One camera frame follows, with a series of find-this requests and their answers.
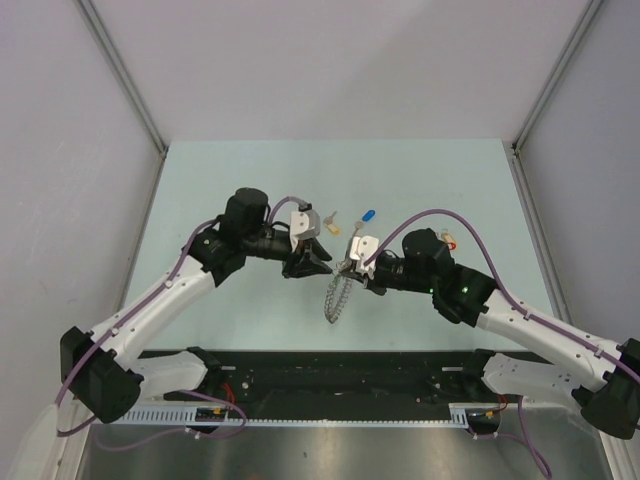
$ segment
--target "light blue table surface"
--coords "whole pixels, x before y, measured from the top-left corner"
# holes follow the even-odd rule
[[[549,299],[502,144],[480,140],[174,142],[171,144],[135,266],[128,301],[177,258],[193,228],[224,211],[239,187],[311,201],[321,217],[338,211],[343,232],[323,229],[321,243],[341,259],[353,223],[376,216],[365,233],[384,239],[411,215],[448,208],[479,231],[510,290],[551,313]],[[283,208],[278,218],[288,222]],[[415,228],[447,228],[458,242],[456,261],[488,273],[472,237],[446,217]],[[391,249],[400,252],[402,235]],[[184,311],[150,348],[199,345],[260,350],[519,349],[506,339],[452,325],[431,297],[354,288],[335,325],[323,316],[329,276],[285,280],[278,262],[248,259],[244,269]]]

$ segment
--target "wall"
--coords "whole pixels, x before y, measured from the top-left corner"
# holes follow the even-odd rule
[[[0,2],[0,478],[58,341],[111,314],[160,165],[68,0]]]
[[[573,320],[640,338],[640,3],[608,2],[523,149]]]
[[[171,140],[511,141],[588,2],[95,3]]]

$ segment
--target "purple cable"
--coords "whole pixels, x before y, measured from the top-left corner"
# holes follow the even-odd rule
[[[485,246],[484,242],[480,238],[480,235],[478,235],[478,232],[473,228],[473,226],[471,226],[471,224],[467,220],[464,219],[464,217],[458,215],[455,212],[452,212],[451,210],[446,210],[443,208],[434,208],[431,210],[425,210],[424,212],[420,212],[414,215],[413,217],[409,218],[406,222],[404,222],[402,225],[396,228],[393,232],[391,232],[391,234],[387,237],[387,239],[380,244],[380,246],[373,253],[373,255],[364,262],[364,265],[367,266],[371,262],[373,262],[378,257],[378,255],[380,255],[389,246],[389,244],[393,241],[393,239],[396,238],[400,234],[400,232],[402,232],[405,228],[407,228],[413,222],[415,222],[416,220],[422,217],[426,217],[429,215],[436,215],[436,214],[442,214],[442,215],[447,215],[449,217],[453,217],[456,220],[458,220],[460,223],[462,223],[467,230],[469,230],[469,233],[471,233],[471,235],[475,239],[476,243],[478,244],[478,247],[480,247],[480,250],[482,251],[482,255],[484,256],[484,259],[487,262],[487,265],[489,266],[489,270],[491,270],[491,274],[493,275],[494,280],[498,284],[498,288],[504,295],[507,302],[509,302],[509,304],[513,307],[514,310],[520,312],[522,315],[526,315],[528,313],[527,309],[522,307],[522,305],[520,305],[507,291],[507,288],[502,282],[502,279],[498,274],[495,264],[493,263],[493,260],[491,259],[489,252],[487,251],[487,247]],[[593,345],[591,342],[588,342],[587,340],[575,335],[574,333],[567,332],[562,327],[555,325],[554,323],[551,323],[548,320],[545,320],[544,318],[538,315],[530,314],[529,318],[539,323],[540,325],[544,325],[545,327],[553,330],[554,332],[559,333],[560,335],[566,338],[569,338],[570,340],[573,340],[574,342],[582,345],[583,347],[585,347],[587,350],[590,350],[591,352],[597,353],[599,350],[599,348],[596,345]],[[640,375],[634,372],[630,367],[628,367],[627,365],[625,365],[620,360],[618,360],[613,355],[607,352],[600,352],[600,356],[602,356],[602,358],[604,358],[605,360],[611,362],[616,367],[620,368],[627,375],[629,375],[635,382],[637,382],[638,385],[640,385]]]
[[[533,460],[536,462],[536,466],[542,473],[542,476],[544,476],[546,480],[550,480],[551,478],[553,478],[553,475],[551,473],[551,467],[549,467],[549,463],[547,463],[547,461],[542,456],[542,454],[538,450],[536,450],[534,446],[531,444],[531,437],[529,435],[529,430],[527,429],[527,425],[524,422],[524,414],[522,411],[522,397],[520,397],[518,400],[518,418],[520,419],[520,426],[522,427],[524,438],[518,437],[517,435],[513,435],[511,433],[498,433],[497,435],[489,433],[487,435],[478,435],[476,432],[473,431],[473,428],[471,428],[471,425],[469,425],[469,433],[471,433],[474,436],[474,440],[476,439],[477,440],[495,440],[498,438],[508,438],[510,440],[515,440],[516,442],[524,445],[529,449],[529,452],[531,452],[531,456],[533,457]]]
[[[183,247],[182,253],[180,254],[180,257],[178,258],[178,261],[177,261],[176,265],[173,267],[173,270],[171,270],[171,272],[169,273],[169,276],[167,277],[167,280],[173,280],[175,278],[175,276],[178,274],[178,271],[180,270],[180,267],[182,267],[182,264],[184,263],[185,259],[187,258],[187,255],[189,254],[189,249],[191,248],[191,244],[195,240],[196,235],[198,235],[198,233],[200,233],[203,229],[205,229],[207,227],[213,227],[217,223],[218,223],[218,219],[209,220],[207,222],[204,222],[204,223],[198,225],[198,227],[196,227],[196,229],[193,231],[193,233],[191,234],[191,236],[187,240],[187,243]],[[122,318],[120,320],[118,320],[113,325],[112,329],[113,328],[117,328],[117,329],[122,328],[122,326],[124,324],[126,324],[129,320],[131,320],[131,318],[133,318],[136,314],[138,314],[143,308],[145,308],[147,305],[149,305],[151,302],[153,302],[153,300],[155,300],[156,297],[158,295],[160,295],[160,293],[162,293],[167,288],[169,288],[169,287],[167,287],[164,283],[162,285],[159,285],[153,292],[151,292],[149,294],[149,296],[147,296],[146,298],[142,299],[142,301],[140,301],[140,303],[138,303],[136,306],[134,306],[127,314],[123,315]],[[95,342],[91,346],[91,348],[89,348],[89,350],[87,350],[87,352],[82,356],[82,358],[80,358],[80,360],[78,360],[78,363],[76,363],[73,366],[73,368],[69,372],[69,375],[67,375],[67,378],[62,383],[62,387],[60,387],[60,391],[58,392],[58,395],[56,396],[55,404],[58,406],[58,408],[60,408],[60,405],[62,405],[62,400],[64,399],[64,396],[67,393],[67,391],[69,390],[69,386],[71,385],[73,380],[75,380],[76,376],[78,375],[78,372],[80,372],[82,367],[84,367],[84,365],[89,361],[91,356],[96,351],[98,351],[98,349],[112,336],[112,331],[111,331],[112,329],[107,330],[104,333],[104,335],[102,335],[102,337],[100,337],[98,339],[98,341]],[[93,422],[94,420],[95,420],[95,417],[92,417],[92,418],[86,420],[85,422],[83,422],[82,424],[78,425],[77,427],[74,427],[71,430],[67,430],[66,432],[58,430],[58,437],[69,437],[69,436],[73,435],[74,433],[78,433],[80,430],[85,428],[87,425],[90,425],[91,422]]]
[[[242,418],[242,423],[240,424],[240,426],[238,428],[236,428],[235,430],[229,432],[229,433],[222,433],[222,434],[215,434],[215,433],[203,433],[203,432],[195,432],[196,436],[201,436],[201,437],[206,437],[206,438],[218,438],[218,439],[222,439],[222,438],[231,438],[231,437],[235,437],[236,435],[238,435],[240,432],[242,432],[246,427],[247,427],[247,422],[249,421],[247,419],[247,415],[244,413],[244,411],[242,411],[242,409],[240,407],[238,407],[237,405],[234,405],[231,402],[227,402],[225,400],[221,400],[219,398],[215,398],[215,397],[209,397],[208,395],[203,395],[202,393],[199,392],[190,392],[187,390],[180,390],[181,393],[184,393],[186,395],[191,395],[192,397],[196,397],[196,398],[200,398],[202,400],[207,400],[209,402],[215,402],[215,403],[219,403],[222,404],[226,407],[229,407],[233,410],[235,410],[236,412],[238,412],[238,414],[240,415],[240,417]],[[158,432],[156,434],[153,434],[147,438],[145,438],[144,440],[140,440],[138,442],[129,444],[129,445],[123,445],[120,447],[111,447],[109,445],[105,445],[104,443],[102,443],[100,441],[100,439],[97,437],[96,435],[96,445],[98,445],[99,448],[101,448],[102,450],[106,450],[107,452],[127,452],[129,450],[133,450],[135,448],[141,447],[143,445],[146,445],[147,443],[150,443],[160,437],[164,437],[167,435],[173,435],[176,433],[187,433],[187,432],[193,432],[193,430],[187,428],[171,428],[169,430],[163,430],[161,432]]]
[[[275,206],[271,209],[271,213],[269,214],[269,218],[267,218],[267,224],[271,225],[273,223],[273,221],[275,220],[275,218],[276,218],[276,213],[278,213],[278,210],[280,210],[280,208],[282,208],[282,206],[285,203],[289,203],[289,202],[295,202],[301,207],[306,207],[307,205],[309,205],[309,202],[305,202],[301,198],[294,197],[293,195],[289,195],[288,197],[284,197],[282,200],[280,200],[278,203],[276,203]]]

